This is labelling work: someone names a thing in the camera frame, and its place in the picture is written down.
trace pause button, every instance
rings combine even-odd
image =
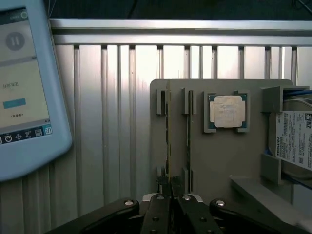
[[[6,46],[13,51],[20,50],[25,44],[25,38],[22,33],[13,32],[6,36]]]

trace blue button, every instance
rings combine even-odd
[[[3,103],[3,106],[5,109],[10,109],[13,107],[24,106],[24,105],[26,105],[26,99],[24,98],[12,100],[12,101],[5,101]]]

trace barcode label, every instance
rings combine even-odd
[[[311,121],[311,111],[284,111],[276,115],[277,158],[312,171]]]

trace corrugated metal panel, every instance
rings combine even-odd
[[[312,32],[310,24],[159,24],[53,22],[75,143],[50,165],[0,184],[0,233],[43,233],[120,197],[140,199],[150,192],[149,86],[156,78],[287,78],[312,84],[312,34],[300,35]],[[98,33],[107,28],[119,32]],[[126,28],[134,31],[127,34]],[[174,28],[180,31],[160,32]],[[262,28],[263,36],[252,36],[254,28]],[[271,35],[274,30],[284,35]],[[296,30],[297,37],[285,37]]]

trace screw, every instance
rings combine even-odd
[[[187,196],[187,195],[184,195],[183,197],[182,197],[184,200],[191,200],[191,197],[190,196]]]
[[[216,201],[216,204],[217,204],[218,206],[225,206],[225,202],[224,202],[224,201],[221,201],[221,200]]]
[[[126,202],[125,202],[125,205],[126,205],[126,206],[131,206],[132,204],[133,204],[133,201],[126,201]]]

